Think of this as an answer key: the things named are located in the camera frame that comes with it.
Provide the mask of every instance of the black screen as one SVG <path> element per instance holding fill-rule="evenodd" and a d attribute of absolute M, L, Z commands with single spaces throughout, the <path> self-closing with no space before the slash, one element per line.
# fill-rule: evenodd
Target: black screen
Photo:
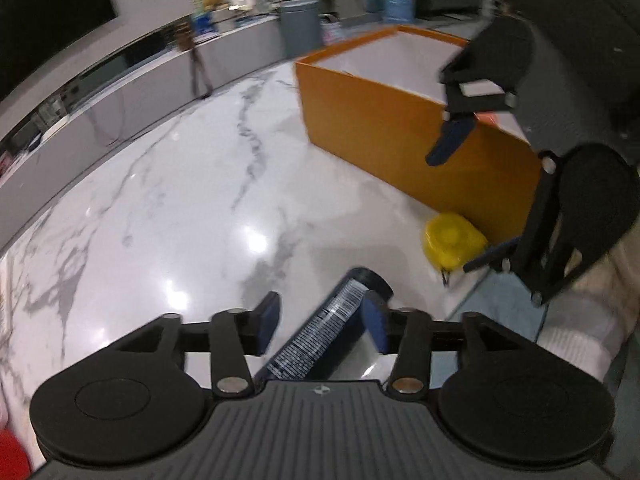
<path fill-rule="evenodd" d="M 110 0 L 0 0 L 0 100 L 53 55 L 113 18 Z"/>

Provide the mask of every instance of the ribbed gray plate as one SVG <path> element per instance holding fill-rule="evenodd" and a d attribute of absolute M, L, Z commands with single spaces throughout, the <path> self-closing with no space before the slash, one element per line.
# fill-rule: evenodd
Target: ribbed gray plate
<path fill-rule="evenodd" d="M 604 480 L 591 463 L 521 472 L 450 442 L 421 404 L 389 399 L 375 382 L 271 381 L 253 399 L 220 404 L 183 448 L 145 465 L 81 470 L 50 462 L 38 480 Z"/>

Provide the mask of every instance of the trash can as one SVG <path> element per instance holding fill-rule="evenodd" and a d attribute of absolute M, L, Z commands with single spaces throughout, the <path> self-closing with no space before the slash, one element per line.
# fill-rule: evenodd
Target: trash can
<path fill-rule="evenodd" d="M 287 58 L 303 56 L 323 46 L 318 0 L 280 4 L 280 26 Z"/>

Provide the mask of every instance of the black circular cover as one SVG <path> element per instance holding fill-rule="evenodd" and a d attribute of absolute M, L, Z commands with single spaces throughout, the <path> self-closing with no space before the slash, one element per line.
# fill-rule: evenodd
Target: black circular cover
<path fill-rule="evenodd" d="M 440 416 L 467 447 L 522 467 L 580 462 L 606 436 L 614 407 L 595 379 L 553 356 L 488 352 L 442 386 Z"/>
<path fill-rule="evenodd" d="M 30 417 L 47 454 L 115 466 L 177 447 L 196 429 L 204 409 L 198 383 L 171 360 L 103 351 L 38 388 Z"/>

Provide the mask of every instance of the red object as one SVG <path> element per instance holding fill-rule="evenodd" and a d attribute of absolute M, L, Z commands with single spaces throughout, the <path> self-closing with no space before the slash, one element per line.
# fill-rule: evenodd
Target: red object
<path fill-rule="evenodd" d="M 9 430 L 0 431 L 0 480 L 24 480 L 31 474 L 27 454 Z"/>

